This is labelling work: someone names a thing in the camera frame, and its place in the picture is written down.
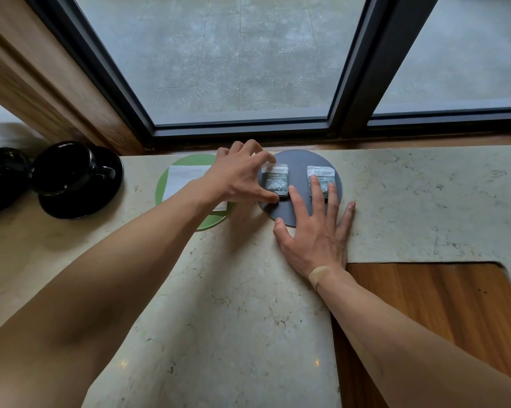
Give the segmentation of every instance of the gray round coaster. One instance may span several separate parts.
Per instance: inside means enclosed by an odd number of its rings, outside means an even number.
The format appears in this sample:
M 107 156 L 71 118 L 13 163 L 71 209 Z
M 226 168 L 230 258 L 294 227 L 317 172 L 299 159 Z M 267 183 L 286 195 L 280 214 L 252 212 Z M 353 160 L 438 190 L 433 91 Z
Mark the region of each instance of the gray round coaster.
M 334 169 L 335 167 L 323 157 L 307 150 L 285 150 L 274 156 L 276 157 L 276 163 L 288 165 L 288 184 L 295 186 L 295 189 L 297 189 L 307 205 L 308 214 L 312 215 L 312 199 L 308 193 L 307 166 L 326 166 L 333 167 Z M 261 169 L 258 172 L 258 181 L 259 184 L 261 184 Z M 343 197 L 343 185 L 341 184 L 341 178 L 339 177 L 337 169 L 335 169 L 335 182 L 337 184 L 337 193 L 340 203 Z M 282 218 L 286 226 L 297 226 L 291 199 L 281 199 L 279 203 L 274 204 L 259 203 L 259 205 L 273 220 Z

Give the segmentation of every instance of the wooden panel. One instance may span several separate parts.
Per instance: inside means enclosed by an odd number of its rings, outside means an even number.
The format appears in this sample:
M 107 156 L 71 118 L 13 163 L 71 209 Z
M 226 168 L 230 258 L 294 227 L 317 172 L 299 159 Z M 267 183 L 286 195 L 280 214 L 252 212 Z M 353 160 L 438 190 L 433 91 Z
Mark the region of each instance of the wooden panel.
M 0 104 L 52 142 L 82 134 L 124 156 L 144 152 L 24 0 L 0 0 Z
M 511 377 L 511 284 L 492 263 L 352 264 L 364 288 L 474 357 Z M 332 318 L 343 407 L 386 407 Z

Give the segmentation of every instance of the cup handle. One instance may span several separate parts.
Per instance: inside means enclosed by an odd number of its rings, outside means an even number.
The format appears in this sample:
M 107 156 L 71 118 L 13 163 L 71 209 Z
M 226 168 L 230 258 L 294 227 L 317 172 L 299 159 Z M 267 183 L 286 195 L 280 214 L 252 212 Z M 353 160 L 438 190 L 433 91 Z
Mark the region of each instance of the cup handle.
M 111 167 L 106 167 L 106 166 L 94 166 L 93 174 L 99 175 L 99 176 L 104 176 L 104 177 L 109 177 L 111 179 L 116 177 L 116 171 L 114 169 L 112 169 Z

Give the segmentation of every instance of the green round coaster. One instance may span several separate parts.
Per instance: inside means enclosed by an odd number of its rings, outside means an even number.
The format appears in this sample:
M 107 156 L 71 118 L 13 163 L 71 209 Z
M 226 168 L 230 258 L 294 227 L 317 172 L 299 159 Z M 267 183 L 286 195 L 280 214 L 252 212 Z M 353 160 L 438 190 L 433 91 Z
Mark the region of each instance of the green round coaster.
M 175 161 L 173 164 L 176 166 L 204 166 L 213 164 L 214 160 L 216 160 L 216 156 L 214 156 L 213 154 L 191 154 L 190 156 Z M 164 187 L 167 185 L 167 178 L 168 168 L 159 178 L 159 181 L 157 182 L 157 187 L 155 188 L 156 206 L 163 201 Z M 234 206 L 235 206 L 234 203 L 228 202 L 226 211 L 212 212 L 203 220 L 203 223 L 199 225 L 197 230 L 202 231 L 212 226 L 216 226 L 218 223 L 224 220 L 229 213 L 231 213 Z

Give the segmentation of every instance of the black window frame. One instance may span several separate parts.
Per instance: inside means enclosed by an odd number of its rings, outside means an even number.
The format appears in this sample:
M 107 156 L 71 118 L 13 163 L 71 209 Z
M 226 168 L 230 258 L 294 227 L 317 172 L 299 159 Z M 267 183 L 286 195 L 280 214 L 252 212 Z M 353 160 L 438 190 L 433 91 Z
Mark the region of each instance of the black window frame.
M 438 0 L 366 0 L 327 117 L 155 125 L 75 0 L 26 0 L 146 149 L 511 131 L 511 108 L 376 114 Z

